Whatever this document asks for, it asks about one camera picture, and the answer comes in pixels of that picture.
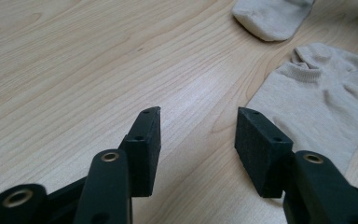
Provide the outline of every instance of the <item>screw hole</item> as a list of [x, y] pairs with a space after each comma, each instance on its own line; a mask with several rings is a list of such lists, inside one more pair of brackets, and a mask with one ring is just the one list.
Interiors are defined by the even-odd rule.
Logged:
[[102, 161], [115, 161], [117, 160], [119, 157], [119, 155], [116, 152], [108, 152], [103, 154], [103, 156], [101, 156], [101, 160]]
[[107, 213], [98, 213], [92, 217], [92, 224], [104, 224], [109, 220], [109, 214]]
[[312, 162], [312, 163], [317, 163], [317, 164], [324, 163], [324, 160], [322, 158], [320, 158], [317, 155], [313, 155], [313, 154], [304, 155], [304, 159], [309, 161], [309, 162]]
[[28, 202], [33, 194], [34, 193], [29, 189], [17, 190], [5, 198], [3, 206], [7, 208], [17, 207]]

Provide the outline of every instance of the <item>wooden surface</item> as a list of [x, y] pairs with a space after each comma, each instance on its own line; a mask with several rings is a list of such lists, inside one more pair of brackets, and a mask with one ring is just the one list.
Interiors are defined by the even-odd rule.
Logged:
[[[154, 195], [135, 223], [285, 223], [234, 149], [246, 105], [294, 47], [358, 54], [358, 1], [316, 1], [293, 39], [266, 43], [234, 1], [0, 1], [0, 192], [48, 192], [87, 174], [137, 114], [161, 106]], [[358, 187], [358, 151], [346, 174]]]

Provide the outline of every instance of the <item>wood grain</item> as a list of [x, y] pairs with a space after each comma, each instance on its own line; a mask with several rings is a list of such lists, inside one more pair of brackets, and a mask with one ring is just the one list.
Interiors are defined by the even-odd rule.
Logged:
[[[294, 47], [358, 54], [358, 1], [316, 1], [294, 38], [266, 43], [228, 0], [0, 1], [0, 192], [86, 175], [139, 111], [161, 106], [154, 195], [135, 223], [285, 223], [234, 149], [246, 105]], [[347, 178], [358, 187], [358, 151]]]

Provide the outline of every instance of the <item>sock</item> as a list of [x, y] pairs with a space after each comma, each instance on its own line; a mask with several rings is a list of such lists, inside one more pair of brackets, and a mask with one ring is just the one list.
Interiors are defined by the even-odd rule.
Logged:
[[232, 14], [252, 34], [279, 41], [295, 34], [312, 4], [313, 0], [238, 0]]
[[345, 174], [358, 148], [358, 56], [321, 43], [295, 48], [247, 107], [287, 134], [294, 152], [320, 153]]

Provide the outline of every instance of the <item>wooden table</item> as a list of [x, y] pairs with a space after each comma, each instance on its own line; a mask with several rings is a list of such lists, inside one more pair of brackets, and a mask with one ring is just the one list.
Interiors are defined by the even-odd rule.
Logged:
[[[266, 43], [234, 1], [0, 1], [0, 192], [85, 176], [137, 114], [161, 106], [154, 195], [134, 223], [285, 223], [234, 149], [237, 108], [294, 47], [358, 54], [358, 1], [316, 1], [293, 39]], [[358, 150], [349, 171], [358, 187]]]

